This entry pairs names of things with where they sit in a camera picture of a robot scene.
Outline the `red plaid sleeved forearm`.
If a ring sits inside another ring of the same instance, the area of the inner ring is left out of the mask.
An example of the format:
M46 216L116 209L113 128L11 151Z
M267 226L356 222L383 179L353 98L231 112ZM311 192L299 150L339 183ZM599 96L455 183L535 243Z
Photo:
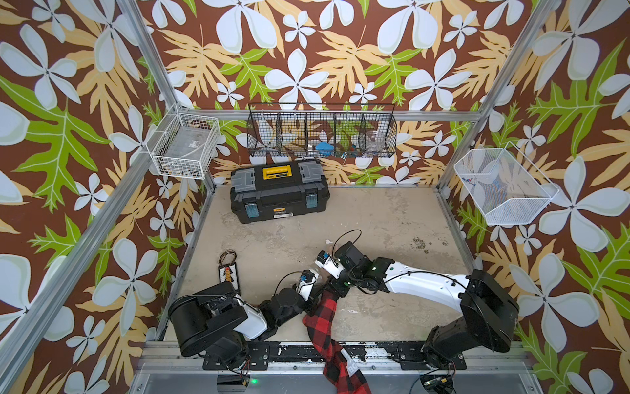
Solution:
M331 337L332 323L336 315L339 297L326 291L323 312L319 316L303 318L308 337L324 360L323 375L342 394L370 394L367 380L352 357L338 341Z

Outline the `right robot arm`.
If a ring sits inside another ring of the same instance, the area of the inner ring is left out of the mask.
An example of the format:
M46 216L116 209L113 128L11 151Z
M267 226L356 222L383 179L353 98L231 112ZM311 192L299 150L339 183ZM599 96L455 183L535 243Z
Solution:
M479 346L499 353L511 349L518 303L483 270L474 269L468 275L441 274L393 259L371 260L350 241L334 254L321 251L316 265L330 274L325 288L340 297L357 287L367 294L416 296L458 312L455 321L434 327L420 350L423 363L435 369L444 369Z

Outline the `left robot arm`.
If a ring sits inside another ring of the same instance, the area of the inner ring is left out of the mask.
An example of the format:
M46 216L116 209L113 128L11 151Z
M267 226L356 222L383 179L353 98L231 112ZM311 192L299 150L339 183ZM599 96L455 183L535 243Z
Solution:
M323 286L315 280L286 287L259 306L244 301L229 282L222 282L174 301L168 318L182 356L213 348L238 354L248 340L264 341L285 323L315 307Z

